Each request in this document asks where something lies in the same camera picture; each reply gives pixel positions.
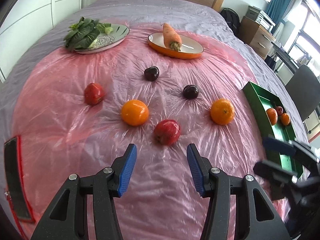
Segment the tangerine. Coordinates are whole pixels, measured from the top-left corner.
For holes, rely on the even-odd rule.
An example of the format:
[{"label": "tangerine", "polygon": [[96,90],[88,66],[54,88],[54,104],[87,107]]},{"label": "tangerine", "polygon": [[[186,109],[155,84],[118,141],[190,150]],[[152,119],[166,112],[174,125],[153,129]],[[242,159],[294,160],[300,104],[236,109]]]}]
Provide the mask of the tangerine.
[{"label": "tangerine", "polygon": [[283,113],[280,118],[283,125],[288,125],[290,123],[290,116],[287,113]]},{"label": "tangerine", "polygon": [[212,103],[210,116],[216,124],[226,125],[235,117],[235,108],[229,100],[220,98]]},{"label": "tangerine", "polygon": [[267,116],[270,120],[271,125],[275,125],[278,122],[278,114],[274,108],[269,108],[266,110]]},{"label": "tangerine", "polygon": [[148,107],[140,100],[129,100],[121,109],[121,118],[131,126],[144,124],[149,117]]}]

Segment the green tray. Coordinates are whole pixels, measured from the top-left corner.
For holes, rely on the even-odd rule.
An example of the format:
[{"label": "green tray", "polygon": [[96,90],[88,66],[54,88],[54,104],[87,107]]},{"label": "green tray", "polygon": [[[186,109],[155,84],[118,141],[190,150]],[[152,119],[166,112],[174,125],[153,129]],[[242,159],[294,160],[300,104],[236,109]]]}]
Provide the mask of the green tray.
[{"label": "green tray", "polygon": [[[291,123],[284,126],[280,119],[278,119],[278,122],[275,125],[271,125],[267,116],[266,110],[268,108],[275,108],[276,106],[281,106],[284,113],[286,113],[285,107],[279,97],[252,82],[248,82],[242,90],[257,121],[261,137],[272,135],[276,139],[282,141],[295,140],[296,135]],[[293,158],[282,155],[280,152],[270,150],[266,150],[266,155],[268,160],[279,164],[284,170],[296,172],[298,178],[302,175],[302,165]],[[271,200],[281,198],[284,198],[281,194],[281,190],[276,187],[271,187]]]}]

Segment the backpack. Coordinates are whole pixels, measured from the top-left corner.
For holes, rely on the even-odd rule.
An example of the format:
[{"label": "backpack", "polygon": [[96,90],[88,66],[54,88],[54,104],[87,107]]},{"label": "backpack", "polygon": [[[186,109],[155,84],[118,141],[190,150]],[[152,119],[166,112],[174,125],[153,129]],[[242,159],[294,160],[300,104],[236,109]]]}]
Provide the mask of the backpack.
[{"label": "backpack", "polygon": [[240,28],[240,19],[237,13],[230,8],[224,8],[220,14],[227,22],[229,28],[233,31],[233,34],[237,36]]}]

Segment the carrot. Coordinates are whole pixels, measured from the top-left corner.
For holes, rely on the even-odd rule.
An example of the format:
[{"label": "carrot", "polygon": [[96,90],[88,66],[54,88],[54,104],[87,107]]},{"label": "carrot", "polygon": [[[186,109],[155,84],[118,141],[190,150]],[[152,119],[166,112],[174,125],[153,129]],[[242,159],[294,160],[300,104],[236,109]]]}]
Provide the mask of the carrot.
[{"label": "carrot", "polygon": [[179,34],[167,23],[163,24],[163,42],[167,49],[180,51],[182,40]]}]

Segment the red apple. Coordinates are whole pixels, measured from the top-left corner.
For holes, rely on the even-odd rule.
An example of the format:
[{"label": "red apple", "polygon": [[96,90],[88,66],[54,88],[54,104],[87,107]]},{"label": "red apple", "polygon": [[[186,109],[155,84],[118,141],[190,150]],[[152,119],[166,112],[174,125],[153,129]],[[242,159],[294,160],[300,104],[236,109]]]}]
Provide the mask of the red apple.
[{"label": "red apple", "polygon": [[169,146],[178,141],[181,128],[175,120],[163,120],[155,127],[154,134],[162,145]]},{"label": "red apple", "polygon": [[84,90],[84,101],[91,106],[95,106],[103,99],[105,92],[98,83],[90,83]]},{"label": "red apple", "polygon": [[277,111],[278,116],[281,116],[281,114],[283,113],[282,107],[281,106],[277,106],[275,109]]}]

